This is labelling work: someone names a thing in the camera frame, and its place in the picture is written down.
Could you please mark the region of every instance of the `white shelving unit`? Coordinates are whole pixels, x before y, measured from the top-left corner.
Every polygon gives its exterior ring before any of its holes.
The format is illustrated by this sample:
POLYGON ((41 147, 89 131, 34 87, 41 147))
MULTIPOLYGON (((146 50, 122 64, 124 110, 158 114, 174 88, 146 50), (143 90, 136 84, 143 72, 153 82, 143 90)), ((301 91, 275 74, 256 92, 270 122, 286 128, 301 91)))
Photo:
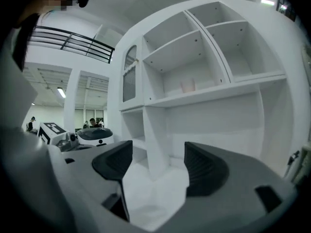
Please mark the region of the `white shelving unit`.
POLYGON ((250 1, 215 1, 164 9, 120 44, 126 54, 133 42, 140 56, 136 102, 119 109, 122 139, 133 140, 137 156, 126 199, 131 223, 143 229, 159 228, 185 202, 185 142, 252 156, 283 176, 288 157, 307 139, 309 124, 300 119, 309 119, 309 91, 298 29, 250 1))
MULTIPOLYGON (((183 167, 185 141, 270 158, 263 148, 275 148, 271 142, 281 137, 271 138, 269 91, 286 90, 286 75, 248 21, 212 2, 177 13, 141 37, 136 82, 143 103, 122 112, 122 136, 146 150, 153 180, 169 166, 183 167)), ((274 99, 279 103, 277 94, 274 99)))

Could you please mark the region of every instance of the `person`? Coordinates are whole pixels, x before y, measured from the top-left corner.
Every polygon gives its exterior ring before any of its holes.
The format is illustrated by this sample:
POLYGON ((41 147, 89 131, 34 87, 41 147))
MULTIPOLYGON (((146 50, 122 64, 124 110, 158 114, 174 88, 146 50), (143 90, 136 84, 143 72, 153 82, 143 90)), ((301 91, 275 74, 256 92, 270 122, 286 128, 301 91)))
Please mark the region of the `person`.
POLYGON ((6 213, 1 226, 14 232, 20 229, 20 225, 32 232, 77 231, 76 220, 59 189, 56 174, 53 174, 51 156, 47 151, 50 145, 44 147, 40 139, 20 132, 37 96, 22 74, 28 40, 41 14, 64 8, 68 2, 70 0, 2 0, 0 169, 1 195, 6 198, 1 208, 6 213), (5 144, 7 141, 12 142, 9 148, 5 144), (19 218, 20 223, 12 224, 14 218, 19 218))
POLYGON ((102 126, 102 128, 104 128, 104 122, 102 118, 99 120, 99 124, 102 126))
POLYGON ((84 128, 84 129, 88 129, 88 128, 89 128, 89 124, 88 124, 87 121, 86 121, 85 124, 83 125, 83 128, 84 128))
POLYGON ((89 120, 89 122, 92 124, 92 126, 93 126, 94 128, 101 128, 101 127, 102 127, 101 124, 96 123, 95 119, 93 119, 93 118, 91 118, 91 119, 89 120))
POLYGON ((35 121, 35 117, 33 116, 29 123, 26 124, 26 131, 30 132, 34 129, 33 122, 35 121))

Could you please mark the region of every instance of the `white cabinet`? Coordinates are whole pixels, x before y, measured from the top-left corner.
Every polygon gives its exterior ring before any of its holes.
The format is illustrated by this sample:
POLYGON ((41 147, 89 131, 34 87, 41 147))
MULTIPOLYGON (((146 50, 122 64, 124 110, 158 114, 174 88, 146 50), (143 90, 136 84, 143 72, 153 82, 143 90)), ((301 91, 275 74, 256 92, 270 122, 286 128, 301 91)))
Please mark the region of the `white cabinet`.
POLYGON ((154 180, 170 157, 183 159, 185 141, 268 158, 268 94, 286 89, 286 75, 242 16, 221 2, 204 4, 159 23, 133 46, 121 72, 122 137, 146 150, 154 180))

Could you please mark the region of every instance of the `floor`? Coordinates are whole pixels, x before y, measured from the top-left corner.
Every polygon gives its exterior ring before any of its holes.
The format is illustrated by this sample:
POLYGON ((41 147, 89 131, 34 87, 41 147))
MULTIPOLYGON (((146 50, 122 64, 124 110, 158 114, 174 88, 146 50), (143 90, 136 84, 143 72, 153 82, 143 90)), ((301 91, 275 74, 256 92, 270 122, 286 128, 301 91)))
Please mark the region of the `floor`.
POLYGON ((147 159, 130 166, 123 188, 131 224, 157 230, 184 204, 188 186, 185 168, 170 166, 160 179, 152 181, 147 159))

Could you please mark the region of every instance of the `white pillar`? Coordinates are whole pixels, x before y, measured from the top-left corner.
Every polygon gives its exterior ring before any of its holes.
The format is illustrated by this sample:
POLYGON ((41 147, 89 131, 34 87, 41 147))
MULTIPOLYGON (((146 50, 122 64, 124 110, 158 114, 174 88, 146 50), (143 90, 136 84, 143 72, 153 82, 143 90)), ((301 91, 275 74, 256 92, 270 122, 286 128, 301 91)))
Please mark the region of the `white pillar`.
POLYGON ((160 178, 170 165, 168 151, 165 109, 155 107, 143 108, 143 124, 147 158, 151 177, 160 178))
POLYGON ((107 115, 107 109, 104 109, 104 125, 105 125, 105 128, 108 128, 108 115, 107 115))
POLYGON ((67 85, 64 106, 64 128, 70 132, 74 132, 74 110, 79 79, 80 70, 73 69, 67 85))
POLYGON ((84 108, 83 109, 83 124, 85 123, 86 121, 86 109, 84 108))

